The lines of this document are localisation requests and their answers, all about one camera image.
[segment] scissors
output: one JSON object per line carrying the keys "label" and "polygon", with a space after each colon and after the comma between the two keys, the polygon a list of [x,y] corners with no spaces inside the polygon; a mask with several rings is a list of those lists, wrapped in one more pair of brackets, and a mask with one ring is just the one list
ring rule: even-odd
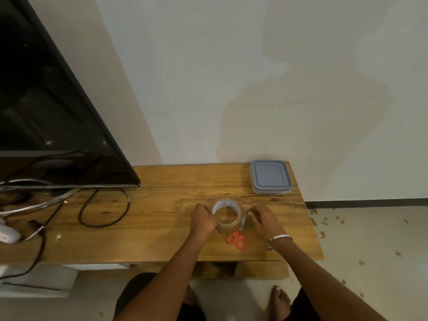
{"label": "scissors", "polygon": [[244,215],[244,217],[242,218],[241,224],[239,225],[238,230],[229,234],[226,237],[226,242],[228,244],[232,244],[232,245],[235,244],[239,250],[244,250],[247,246],[247,240],[245,240],[245,238],[243,237],[243,234],[242,234],[242,229],[243,229],[243,225],[245,224],[245,219],[246,219],[246,216]]}

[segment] black baseboard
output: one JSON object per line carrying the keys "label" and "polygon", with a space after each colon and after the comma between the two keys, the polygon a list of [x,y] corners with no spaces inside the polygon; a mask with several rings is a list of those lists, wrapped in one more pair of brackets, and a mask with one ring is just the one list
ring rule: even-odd
{"label": "black baseboard", "polygon": [[325,202],[305,202],[312,208],[362,208],[362,207],[398,207],[428,206],[428,198],[372,199],[372,200],[331,200]]}

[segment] person's left hand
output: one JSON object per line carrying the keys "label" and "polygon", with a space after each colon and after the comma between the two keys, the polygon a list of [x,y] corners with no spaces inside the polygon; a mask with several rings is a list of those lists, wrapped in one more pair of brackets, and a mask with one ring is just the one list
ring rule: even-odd
{"label": "person's left hand", "polygon": [[205,205],[197,203],[192,214],[190,214],[190,235],[194,235],[202,242],[208,239],[220,222],[220,216],[209,214],[207,209]]}

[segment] bracelet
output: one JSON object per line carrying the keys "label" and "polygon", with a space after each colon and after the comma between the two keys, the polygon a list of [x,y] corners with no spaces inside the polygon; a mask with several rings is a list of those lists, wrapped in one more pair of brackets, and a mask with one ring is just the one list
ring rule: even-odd
{"label": "bracelet", "polygon": [[276,235],[276,236],[274,236],[274,237],[271,237],[271,238],[267,241],[267,243],[266,243],[266,249],[268,249],[268,250],[270,250],[270,251],[275,251],[275,249],[274,249],[274,248],[272,248],[272,247],[269,245],[269,243],[270,243],[270,242],[272,242],[273,240],[280,239],[281,237],[287,237],[287,238],[289,238],[291,241],[293,240],[293,238],[292,238],[290,235],[288,235],[288,234]]}

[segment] wooden tabletop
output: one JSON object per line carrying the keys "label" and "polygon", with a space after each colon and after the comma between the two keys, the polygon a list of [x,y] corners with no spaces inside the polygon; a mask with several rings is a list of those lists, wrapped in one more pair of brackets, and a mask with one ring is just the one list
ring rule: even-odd
{"label": "wooden tabletop", "polygon": [[[261,204],[269,206],[286,231],[311,258],[324,258],[318,237],[308,216],[299,187],[291,173],[293,190],[285,196],[254,194],[249,163],[200,164],[179,166],[134,167],[140,188],[126,191],[131,208],[119,223],[101,229],[87,228],[78,223],[78,213],[93,190],[81,190],[67,199],[66,204],[46,228],[46,249],[42,263],[93,264],[140,263],[168,261],[187,237],[190,212],[200,202],[211,208],[222,198],[238,202],[241,209]],[[115,220],[125,210],[126,196],[113,189],[99,192],[86,208],[83,220],[104,224]],[[9,225],[25,236],[31,232],[26,222],[43,223],[56,205],[28,215],[11,217]],[[244,228],[247,248],[238,250],[228,245],[225,236],[212,234],[198,257],[199,261],[260,261],[278,260],[276,252],[265,249],[251,222]],[[0,243],[0,264],[29,263],[40,246],[39,236],[15,244]]]}

